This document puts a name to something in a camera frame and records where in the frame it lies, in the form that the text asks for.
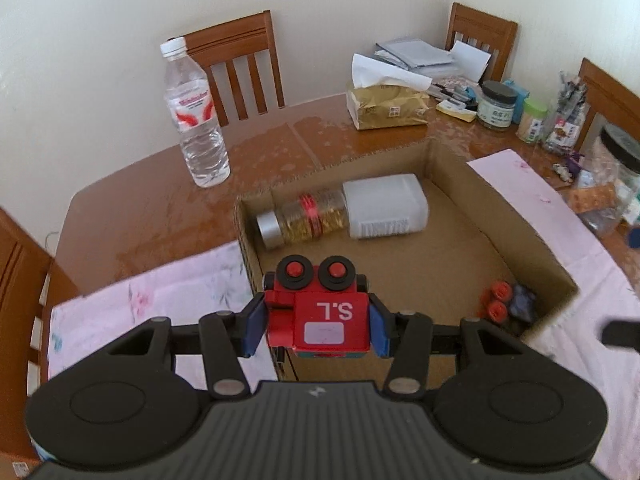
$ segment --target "silver cap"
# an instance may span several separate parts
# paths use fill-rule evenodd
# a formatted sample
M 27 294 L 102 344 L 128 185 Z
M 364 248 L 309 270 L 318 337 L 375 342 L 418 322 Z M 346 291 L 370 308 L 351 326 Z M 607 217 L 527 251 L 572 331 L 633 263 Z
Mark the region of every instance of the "silver cap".
M 264 241 L 264 246 L 267 247 L 267 249 L 274 249 L 284 245 L 284 238 L 282 237 L 282 231 L 280 230 L 276 213 L 273 211 L 262 213 L 257 216 L 256 220 L 258 222 L 258 229 L 260 229 L 260 234 L 262 235 L 262 240 Z

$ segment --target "red band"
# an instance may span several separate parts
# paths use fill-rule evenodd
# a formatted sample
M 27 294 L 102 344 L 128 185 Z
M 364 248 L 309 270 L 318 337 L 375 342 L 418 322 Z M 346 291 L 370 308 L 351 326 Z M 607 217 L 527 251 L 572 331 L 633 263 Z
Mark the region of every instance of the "red band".
M 318 213 L 318 204 L 316 199 L 305 193 L 300 196 L 300 205 L 305 212 L 306 219 L 309 221 L 311 235 L 313 238 L 319 238 L 322 235 L 322 222 Z

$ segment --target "black jar lid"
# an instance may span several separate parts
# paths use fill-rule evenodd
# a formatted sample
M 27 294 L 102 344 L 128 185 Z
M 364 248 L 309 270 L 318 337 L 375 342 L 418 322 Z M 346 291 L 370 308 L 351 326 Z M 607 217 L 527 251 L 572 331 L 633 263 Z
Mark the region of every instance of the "black jar lid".
M 506 105 L 513 105 L 518 100 L 518 93 L 513 88 L 497 81 L 485 81 L 482 83 L 482 93 L 489 99 Z
M 635 173 L 640 173 L 640 142 L 615 124 L 605 124 L 600 140 L 617 160 Z

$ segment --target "large jar with black lid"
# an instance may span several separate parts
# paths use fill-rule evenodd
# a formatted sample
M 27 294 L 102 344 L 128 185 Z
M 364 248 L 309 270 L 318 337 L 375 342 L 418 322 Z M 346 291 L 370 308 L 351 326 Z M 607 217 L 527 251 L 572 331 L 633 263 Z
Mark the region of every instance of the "large jar with black lid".
M 579 214 L 597 236 L 612 233 L 631 201 L 640 191 L 640 142 L 614 124 L 606 124 L 582 164 L 574 187 L 613 186 L 614 199 L 604 208 Z
M 482 97 L 478 102 L 478 121 L 483 126 L 503 132 L 511 125 L 518 93 L 497 81 L 482 83 Z

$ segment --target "black ridged surface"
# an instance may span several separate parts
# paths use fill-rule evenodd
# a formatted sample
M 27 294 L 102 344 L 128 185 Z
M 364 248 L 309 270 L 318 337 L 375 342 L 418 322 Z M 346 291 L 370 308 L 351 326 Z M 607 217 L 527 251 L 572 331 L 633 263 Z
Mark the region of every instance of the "black ridged surface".
M 263 383 L 249 400 L 216 404 L 179 449 L 137 468 L 91 473 L 46 463 L 34 480 L 602 480 L 587 465 L 520 474 L 474 463 L 414 404 L 372 383 Z

